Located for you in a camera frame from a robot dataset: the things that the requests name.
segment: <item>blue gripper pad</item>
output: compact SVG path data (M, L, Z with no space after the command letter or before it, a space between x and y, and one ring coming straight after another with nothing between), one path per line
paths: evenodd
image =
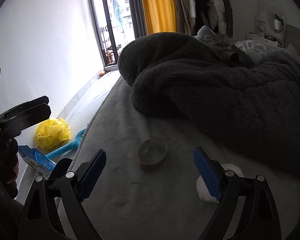
M220 188L220 179L199 148L194 150L194 164L207 186L210 195L220 201L223 196Z
M100 150L97 157L90 162L90 166L87 168L87 171L80 180L80 188L78 189L77 194L77 198L80 202L90 197L103 168L106 166L106 160L106 152L104 150Z

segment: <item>gray curtain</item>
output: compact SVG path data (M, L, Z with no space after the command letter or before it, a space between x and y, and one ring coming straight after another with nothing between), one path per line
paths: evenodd
M142 0L129 0L134 37L137 39L147 35Z
M181 0L174 0L176 12L177 32L186 33L185 31L185 17L183 15Z

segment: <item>yellow curtain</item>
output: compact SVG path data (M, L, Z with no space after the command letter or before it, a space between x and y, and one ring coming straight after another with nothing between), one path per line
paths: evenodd
M147 34L176 32L173 0L142 0Z

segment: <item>white fluffy object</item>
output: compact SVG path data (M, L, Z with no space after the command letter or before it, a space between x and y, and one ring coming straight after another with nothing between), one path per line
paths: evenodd
M241 171L241 169L232 164L232 163L225 163L225 164L222 164L221 165L225 171L226 170L232 170L234 171L239 177L243 177L244 178L244 175ZM206 201L206 202L215 202L215 203L219 203L219 201L215 198L215 197L212 197L203 181L203 179L201 178L201 176L197 179L197 183L196 183L196 187L197 187L197 192L198 192L198 195L199 195L199 198Z

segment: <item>blue packaging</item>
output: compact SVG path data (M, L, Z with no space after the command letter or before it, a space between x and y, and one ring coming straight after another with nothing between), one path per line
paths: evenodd
M31 149L28 145L18 146L18 152L22 159L30 166L34 167L44 177L50 176L56 163L44 156L37 149Z

